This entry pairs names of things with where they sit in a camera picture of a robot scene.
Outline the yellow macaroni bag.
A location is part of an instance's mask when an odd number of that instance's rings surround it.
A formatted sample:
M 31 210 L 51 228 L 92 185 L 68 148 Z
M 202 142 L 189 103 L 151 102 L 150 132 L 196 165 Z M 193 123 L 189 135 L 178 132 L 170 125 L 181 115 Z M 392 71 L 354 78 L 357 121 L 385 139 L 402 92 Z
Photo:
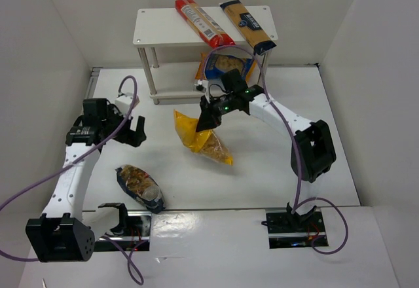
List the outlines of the yellow macaroni bag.
M 197 132 L 197 118 L 191 118 L 177 110 L 173 111 L 175 130 L 182 144 L 194 154 L 200 154 L 215 162 L 232 166 L 234 159 L 213 130 Z

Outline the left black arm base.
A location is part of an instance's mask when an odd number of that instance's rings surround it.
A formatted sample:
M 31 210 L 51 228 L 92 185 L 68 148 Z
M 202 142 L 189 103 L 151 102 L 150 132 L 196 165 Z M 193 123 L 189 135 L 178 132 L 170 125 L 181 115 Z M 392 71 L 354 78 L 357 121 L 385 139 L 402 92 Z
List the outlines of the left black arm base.
M 117 243 L 125 252 L 149 251 L 152 214 L 147 211 L 129 211 L 124 227 L 115 227 L 105 237 Z

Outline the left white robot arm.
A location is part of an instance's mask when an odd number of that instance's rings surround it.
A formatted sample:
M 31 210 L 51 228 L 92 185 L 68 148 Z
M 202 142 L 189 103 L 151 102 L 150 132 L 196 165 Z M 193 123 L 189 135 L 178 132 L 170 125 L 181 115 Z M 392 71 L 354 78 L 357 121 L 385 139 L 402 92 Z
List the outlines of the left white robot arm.
M 119 94 L 114 102 L 89 98 L 65 138 L 65 162 L 52 196 L 36 219 L 29 219 L 26 235 L 40 262 L 88 261 L 95 242 L 111 230 L 127 227 L 123 203 L 104 203 L 88 216 L 83 204 L 98 162 L 103 141 L 115 140 L 138 147 L 145 141 L 145 119 L 138 117 L 131 129 L 132 109 L 139 100 L 131 93 Z

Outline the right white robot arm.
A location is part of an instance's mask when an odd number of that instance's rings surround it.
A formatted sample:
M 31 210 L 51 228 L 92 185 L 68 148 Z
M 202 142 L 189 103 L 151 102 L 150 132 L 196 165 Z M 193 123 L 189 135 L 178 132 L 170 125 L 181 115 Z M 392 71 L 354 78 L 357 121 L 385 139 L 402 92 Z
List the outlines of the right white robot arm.
M 323 121 L 308 120 L 276 101 L 262 86 L 248 86 L 237 70 L 221 76 L 223 92 L 212 96 L 209 90 L 200 98 L 200 116 L 197 132 L 215 129 L 222 116 L 242 111 L 269 125 L 291 139 L 291 168 L 297 176 L 296 193 L 287 205 L 290 216 L 305 221 L 315 210 L 312 185 L 327 173 L 337 155 L 329 125 Z

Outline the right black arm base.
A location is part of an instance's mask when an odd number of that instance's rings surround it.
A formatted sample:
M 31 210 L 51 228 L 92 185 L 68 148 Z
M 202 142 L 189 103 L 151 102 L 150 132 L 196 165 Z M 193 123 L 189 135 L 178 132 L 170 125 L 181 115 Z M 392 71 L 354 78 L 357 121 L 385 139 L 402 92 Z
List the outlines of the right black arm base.
M 316 247 L 329 245 L 323 215 L 319 210 L 299 226 L 291 225 L 285 210 L 267 211 L 261 224 L 267 229 L 270 249 L 310 247 L 313 240 Z

